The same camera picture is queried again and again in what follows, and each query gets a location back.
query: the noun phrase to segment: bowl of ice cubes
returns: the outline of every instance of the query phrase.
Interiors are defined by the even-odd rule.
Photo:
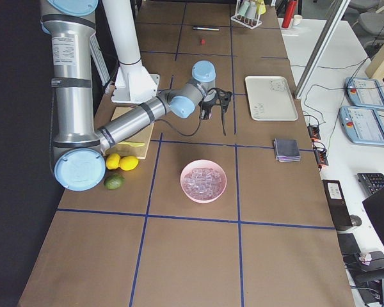
[[[210,203],[226,189],[226,174],[215,162],[190,162],[180,174],[180,186],[186,196],[197,203]]]

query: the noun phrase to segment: marker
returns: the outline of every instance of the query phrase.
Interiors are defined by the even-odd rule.
[[[193,26],[194,30],[204,30],[204,31],[219,31],[219,28],[216,27],[205,27],[205,26]]]

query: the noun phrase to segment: black keyboard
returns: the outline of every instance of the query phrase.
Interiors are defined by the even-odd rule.
[[[384,175],[381,173],[358,173],[357,177],[367,195],[372,195],[384,187]]]

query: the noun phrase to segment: folded cloth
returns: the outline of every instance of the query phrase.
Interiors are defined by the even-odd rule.
[[[300,151],[295,139],[275,139],[276,160],[279,162],[300,161]]]

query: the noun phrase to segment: white tray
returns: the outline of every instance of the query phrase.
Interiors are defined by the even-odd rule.
[[[254,120],[293,121],[298,119],[292,94],[284,77],[244,78],[250,115]]]

